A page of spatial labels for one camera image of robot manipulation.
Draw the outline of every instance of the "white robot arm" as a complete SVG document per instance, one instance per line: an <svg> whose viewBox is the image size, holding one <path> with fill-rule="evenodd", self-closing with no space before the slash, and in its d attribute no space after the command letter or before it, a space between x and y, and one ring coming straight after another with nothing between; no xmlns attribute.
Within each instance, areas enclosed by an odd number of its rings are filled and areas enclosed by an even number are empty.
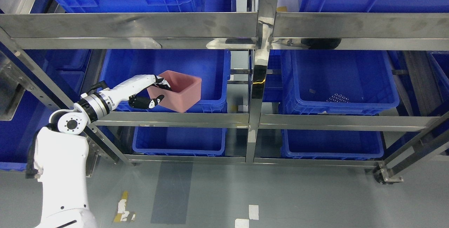
<svg viewBox="0 0 449 228"><path fill-rule="evenodd" d="M140 98L136 94L155 85L171 90L168 82L156 75L137 75L113 89L104 81L84 93L73 110L58 110L51 114L29 149L27 178L42 182L43 201L40 224L36 228L97 228L90 212L86 191L87 139L79 136L84 128L115 110L127 101L134 108L154 108L164 97Z"/></svg>

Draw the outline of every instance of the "stacked blue crates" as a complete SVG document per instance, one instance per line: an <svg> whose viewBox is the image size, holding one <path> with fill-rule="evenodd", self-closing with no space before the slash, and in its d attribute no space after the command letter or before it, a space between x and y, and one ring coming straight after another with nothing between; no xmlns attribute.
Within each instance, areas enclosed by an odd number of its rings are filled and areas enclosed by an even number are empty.
<svg viewBox="0 0 449 228"><path fill-rule="evenodd" d="M284 114L375 115L399 96L383 51L282 52ZM288 158L366 160L383 155L379 132L282 130Z"/></svg>
<svg viewBox="0 0 449 228"><path fill-rule="evenodd" d="M236 0L56 0L61 4L67 12L187 12L187 11L235 11ZM43 7L34 8L34 13L41 13ZM117 51L109 51L108 57ZM38 65L47 72L47 74L58 84L62 84L63 79L75 92L71 96L73 100L79 99L78 95L81 92L81 85L83 82L85 70L87 68L88 60L90 58L90 50L27 50L27 53L36 60ZM164 52L159 58L159 67L161 62L165 61ZM176 51L172 53L178 53L176 59L178 62L182 62L184 54L186 52ZM202 55L207 58L212 64L207 65L205 68L209 71L208 76L203 77L205 84L202 87L203 94L202 100L191 108L188 112L209 112L209 113L226 113L226 83L229 79L230 69L230 53L228 51L207 51L197 52L197 55ZM195 63L194 57L191 58L191 62ZM178 71L184 72L184 69L178 68ZM145 73L156 73L157 69L151 70ZM217 84L217 88L211 86L210 83ZM118 110L128 111L127 105L120 105ZM168 112L167 109L157 107L154 111ZM0 153L0 169L6 170L24 170L26 165L27 149L31 144L34 133L43 125L46 124L51 111L47 110L45 106L40 104L36 98L31 94L26 93L21 105L18 107L16 116L13 121L0 122L2 132L2 143L5 149ZM13 131L12 128L23 129L26 128L22 138L18 138L20 135L14 134L16 137L7 137ZM189 132L190 136L195 136L196 140L178 138L181 140L182 145L173 146L178 142L172 142L173 136L179 137L184 132ZM225 134L226 129L211 129L211 128L152 128L152 127L137 127L135 139L140 141L134 141L133 147L137 152L147 154L165 154L165 155L205 155L205 156L218 156L222 155L225 146ZM208 136L202 138L203 141L198 140L198 136ZM152 146L153 143L149 143L150 139L158 139L160 145L164 145L165 148L171 150L162 150L162 146Z"/></svg>
<svg viewBox="0 0 449 228"><path fill-rule="evenodd" d="M300 12L449 12L447 2L448 0L299 0ZM391 73L387 73L389 67L386 62L388 59L386 53L347 53L343 55L345 53L341 52L338 55L337 52L292 52L291 55L296 54L297 60L300 58L302 60L296 62L298 64L296 70L293 65L287 65L287 68L283 66L282 109L284 113L374 115L398 105L396 87L391 79ZM369 62L361 62L360 57L370 58ZM360 63L356 64L358 65L356 69L354 63L357 61ZM367 70L372 73L377 72L377 76L367 73ZM361 82L348 82L356 75L360 75ZM377 152L380 141L375 136L377 134L376 132L285 130L282 153L284 156L293 158L375 158L382 156L383 153ZM346 145L332 145L335 142L346 143ZM359 155L342 154L349 147L354 147L354 143L357 145L357 142L372 148L365 149ZM360 149L354 148L351 152L359 152L358 150ZM366 150L374 150L375 154L366 155L373 154Z"/></svg>
<svg viewBox="0 0 449 228"><path fill-rule="evenodd" d="M113 49L106 54L100 79L114 87L136 74L172 70L194 75L202 78L201 100L187 112L226 113L230 56L228 50ZM138 95L149 96L146 89ZM174 113L162 106L135 109L127 102L120 103L117 110ZM220 128L136 127L133 150L149 155L218 156L224 151L225 133L226 129Z"/></svg>

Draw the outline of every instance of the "robot finger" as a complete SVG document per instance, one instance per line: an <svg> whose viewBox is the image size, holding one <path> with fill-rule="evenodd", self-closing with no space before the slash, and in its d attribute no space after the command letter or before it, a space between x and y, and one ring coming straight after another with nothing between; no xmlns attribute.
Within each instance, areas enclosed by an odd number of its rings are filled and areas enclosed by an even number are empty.
<svg viewBox="0 0 449 228"><path fill-rule="evenodd" d="M166 89L166 90L172 90L172 87L170 86L170 83L168 83L167 80L160 76L156 76L156 82L153 84L156 87L159 87L160 89Z"/></svg>
<svg viewBox="0 0 449 228"><path fill-rule="evenodd" d="M162 101L162 99L164 99L164 95L159 95L158 97L151 99L148 105L148 109L156 107L156 105L158 105Z"/></svg>

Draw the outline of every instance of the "robotic hand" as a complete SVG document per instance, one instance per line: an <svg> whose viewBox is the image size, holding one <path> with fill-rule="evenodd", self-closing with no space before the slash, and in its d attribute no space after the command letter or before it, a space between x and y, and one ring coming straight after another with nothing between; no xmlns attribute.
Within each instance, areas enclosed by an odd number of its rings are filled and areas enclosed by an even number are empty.
<svg viewBox="0 0 449 228"><path fill-rule="evenodd" d="M49 124L39 130L29 149L27 178L42 182L42 217L36 228L96 228L89 210L86 191L87 139L78 136L84 128L127 101L133 108L154 108L163 98L136 97L149 86L171 90L170 84L156 75L136 75L113 89L104 81L92 86L102 88L91 95L81 95L73 110L51 114Z"/></svg>

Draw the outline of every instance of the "stainless steel shelf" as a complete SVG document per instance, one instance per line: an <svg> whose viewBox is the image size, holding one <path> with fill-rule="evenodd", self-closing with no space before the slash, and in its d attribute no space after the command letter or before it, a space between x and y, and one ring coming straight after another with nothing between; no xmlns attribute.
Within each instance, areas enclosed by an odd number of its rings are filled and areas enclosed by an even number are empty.
<svg viewBox="0 0 449 228"><path fill-rule="evenodd" d="M221 164L280 164L286 166L353 166L371 168L380 181L399 182L404 172L441 153L449 133L433 139L431 130L449 118L443 116L340 116L274 115L262 113L262 97L271 49L309 49L319 41L321 49L447 50L447 13L288 13L276 12L277 0L248 1L241 13L92 13L92 14L2 14L0 40L8 55L27 72L27 81L39 90L49 106L72 106L69 97L26 54L24 49L234 49L249 50L253 65L249 81L249 112L246 114L124 113L112 112L87 129L99 152L128 164L144 161L212 162ZM410 64L408 73L419 80L419 64ZM430 84L414 85L425 103ZM407 94L401 92L406 101ZM124 154L96 126L170 126L246 129L244 156L191 157ZM255 157L259 129L373 130L420 132L402 148L388 148L375 161L336 161ZM388 168L399 154L414 147L398 165Z"/></svg>

